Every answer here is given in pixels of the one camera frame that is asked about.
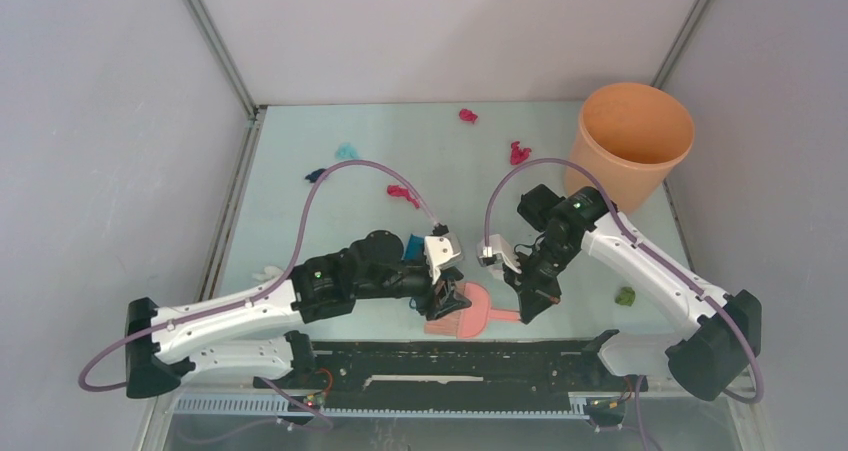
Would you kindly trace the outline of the aluminium frame post left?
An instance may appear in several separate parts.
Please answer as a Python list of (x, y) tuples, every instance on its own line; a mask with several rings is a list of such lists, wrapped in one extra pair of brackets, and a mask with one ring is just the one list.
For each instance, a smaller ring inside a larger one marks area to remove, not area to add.
[(246, 116), (249, 120), (254, 120), (259, 106), (249, 92), (206, 3), (204, 0), (183, 0), (183, 2)]

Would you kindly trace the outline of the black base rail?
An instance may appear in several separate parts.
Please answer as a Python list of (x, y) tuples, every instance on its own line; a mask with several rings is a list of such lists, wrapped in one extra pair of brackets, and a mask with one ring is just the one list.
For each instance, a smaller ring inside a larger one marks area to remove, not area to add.
[(611, 374), (582, 340), (316, 341), (283, 390), (326, 392), (339, 412), (575, 414), (577, 397), (628, 398), (646, 383)]

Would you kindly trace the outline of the cyan paper scrap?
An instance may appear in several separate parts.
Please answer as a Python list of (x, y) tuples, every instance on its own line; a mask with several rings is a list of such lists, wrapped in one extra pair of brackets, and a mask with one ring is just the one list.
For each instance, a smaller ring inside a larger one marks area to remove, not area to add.
[(357, 149), (349, 142), (340, 144), (335, 151), (335, 159), (338, 161), (359, 160)]

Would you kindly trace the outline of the pink paper scrap far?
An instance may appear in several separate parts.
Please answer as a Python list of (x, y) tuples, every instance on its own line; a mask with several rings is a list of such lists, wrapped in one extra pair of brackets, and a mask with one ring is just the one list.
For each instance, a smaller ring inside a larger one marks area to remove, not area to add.
[(478, 115), (474, 113), (472, 110), (463, 108), (458, 112), (458, 117), (461, 121), (475, 124), (478, 120)]

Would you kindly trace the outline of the green paper scrap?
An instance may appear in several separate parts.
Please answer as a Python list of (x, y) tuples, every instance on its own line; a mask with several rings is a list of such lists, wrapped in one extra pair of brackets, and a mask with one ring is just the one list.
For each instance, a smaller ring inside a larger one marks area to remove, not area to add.
[(632, 287), (625, 286), (618, 290), (614, 302), (619, 306), (632, 307), (636, 300), (636, 292)]

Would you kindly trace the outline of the pink plastic brush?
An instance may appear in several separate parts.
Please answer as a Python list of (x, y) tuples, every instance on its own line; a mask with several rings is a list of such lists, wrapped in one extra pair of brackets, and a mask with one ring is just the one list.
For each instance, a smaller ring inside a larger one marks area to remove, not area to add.
[(482, 334), (490, 321), (521, 324), (518, 311), (493, 307), (490, 294), (482, 285), (467, 282), (461, 286), (460, 291), (471, 301), (471, 306), (444, 318), (428, 321), (423, 328), (425, 334), (472, 339)]

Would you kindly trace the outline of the pink paper scrap right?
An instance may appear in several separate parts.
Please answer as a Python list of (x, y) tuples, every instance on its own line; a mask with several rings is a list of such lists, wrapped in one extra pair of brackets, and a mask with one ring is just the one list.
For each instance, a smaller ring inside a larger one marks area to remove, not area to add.
[(524, 147), (519, 141), (510, 144), (509, 162), (512, 166), (519, 166), (527, 161), (532, 155), (532, 149)]

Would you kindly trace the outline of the white paper scrap left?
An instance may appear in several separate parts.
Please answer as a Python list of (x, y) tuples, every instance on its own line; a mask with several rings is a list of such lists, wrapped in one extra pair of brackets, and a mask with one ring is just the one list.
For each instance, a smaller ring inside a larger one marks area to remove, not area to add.
[(253, 273), (252, 279), (257, 283), (265, 283), (277, 280), (284, 270), (277, 266), (265, 266), (259, 273)]

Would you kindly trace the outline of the aluminium frame post right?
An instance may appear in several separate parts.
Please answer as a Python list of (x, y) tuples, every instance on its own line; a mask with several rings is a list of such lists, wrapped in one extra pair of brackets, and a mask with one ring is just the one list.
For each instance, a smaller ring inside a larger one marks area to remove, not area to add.
[(650, 85), (663, 89), (675, 71), (714, 0), (694, 0)]

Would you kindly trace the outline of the dark blue paper scrap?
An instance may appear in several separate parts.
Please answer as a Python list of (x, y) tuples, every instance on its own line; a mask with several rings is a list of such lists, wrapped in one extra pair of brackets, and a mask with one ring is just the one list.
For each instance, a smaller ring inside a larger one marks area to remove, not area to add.
[(309, 174), (307, 174), (304, 177), (304, 179), (310, 184), (315, 184), (319, 181), (321, 176), (326, 172), (327, 172), (326, 168), (319, 168), (319, 169), (316, 169), (316, 170), (310, 172)]

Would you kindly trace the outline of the orange plastic bucket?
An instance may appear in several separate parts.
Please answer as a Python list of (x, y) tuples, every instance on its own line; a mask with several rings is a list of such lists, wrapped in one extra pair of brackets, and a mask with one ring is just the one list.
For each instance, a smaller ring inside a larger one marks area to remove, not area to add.
[(568, 160), (630, 214), (683, 161), (694, 140), (694, 121), (673, 96), (645, 84), (615, 83), (583, 103)]

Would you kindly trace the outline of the pink paper scrap centre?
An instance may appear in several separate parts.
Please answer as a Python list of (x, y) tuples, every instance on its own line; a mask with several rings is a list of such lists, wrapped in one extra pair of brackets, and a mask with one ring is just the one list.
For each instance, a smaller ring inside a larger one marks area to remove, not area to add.
[(396, 199), (404, 199), (406, 202), (410, 203), (415, 209), (420, 209), (421, 204), (416, 195), (408, 188), (391, 184), (386, 187), (386, 193), (388, 196)]

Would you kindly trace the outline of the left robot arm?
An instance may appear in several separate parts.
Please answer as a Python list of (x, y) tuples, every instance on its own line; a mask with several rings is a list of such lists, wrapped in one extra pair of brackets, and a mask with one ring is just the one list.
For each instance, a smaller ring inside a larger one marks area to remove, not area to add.
[(421, 256), (407, 259), (401, 239), (385, 230), (295, 266), (285, 280), (210, 301), (160, 307), (150, 298), (127, 308), (126, 395), (157, 397), (206, 376), (248, 375), (304, 387), (316, 374), (309, 338), (299, 327), (351, 313), (357, 302), (405, 299), (428, 321), (471, 305), (458, 290), (461, 256), (450, 234), (427, 236)]

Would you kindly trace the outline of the pink paper scrap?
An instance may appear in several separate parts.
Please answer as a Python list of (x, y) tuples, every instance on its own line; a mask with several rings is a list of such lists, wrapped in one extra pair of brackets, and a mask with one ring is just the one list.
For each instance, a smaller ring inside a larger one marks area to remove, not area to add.
[(386, 193), (388, 196), (396, 199), (404, 199), (406, 202), (410, 203), (415, 209), (420, 209), (421, 204), (416, 195), (408, 188), (391, 184), (386, 187)]
[(478, 115), (474, 113), (472, 110), (463, 108), (458, 112), (458, 117), (461, 121), (475, 124), (478, 120)]
[(532, 149), (524, 147), (519, 141), (510, 144), (509, 162), (512, 166), (519, 166), (527, 161), (532, 155)]

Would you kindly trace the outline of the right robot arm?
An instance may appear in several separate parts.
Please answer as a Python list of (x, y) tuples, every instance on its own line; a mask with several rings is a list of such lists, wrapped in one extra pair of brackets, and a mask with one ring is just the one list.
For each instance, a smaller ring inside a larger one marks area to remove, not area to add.
[(666, 374), (692, 396), (712, 401), (761, 351), (762, 304), (747, 290), (732, 295), (683, 267), (643, 238), (601, 193), (584, 187), (570, 197), (545, 185), (523, 194), (518, 214), (540, 237), (529, 253), (503, 267), (529, 323), (559, 303), (558, 277), (580, 254), (621, 276), (671, 323), (667, 335), (603, 332), (581, 363), (585, 382), (606, 389), (620, 376)]

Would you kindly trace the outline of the blue plastic dustpan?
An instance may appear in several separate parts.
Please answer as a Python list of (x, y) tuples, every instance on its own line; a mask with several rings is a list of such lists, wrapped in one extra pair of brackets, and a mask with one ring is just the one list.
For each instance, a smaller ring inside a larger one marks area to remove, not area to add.
[(423, 236), (411, 234), (407, 240), (403, 254), (404, 262), (419, 262), (425, 259), (425, 239)]

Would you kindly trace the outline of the aluminium frame post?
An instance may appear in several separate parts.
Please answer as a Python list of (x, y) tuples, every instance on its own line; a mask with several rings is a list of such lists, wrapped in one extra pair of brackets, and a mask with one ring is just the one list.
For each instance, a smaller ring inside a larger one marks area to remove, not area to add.
[(650, 85), (663, 89), (675, 71), (714, 0), (694, 0)]
[(246, 116), (249, 120), (254, 120), (259, 106), (249, 92), (206, 3), (204, 0), (183, 0), (183, 2)]

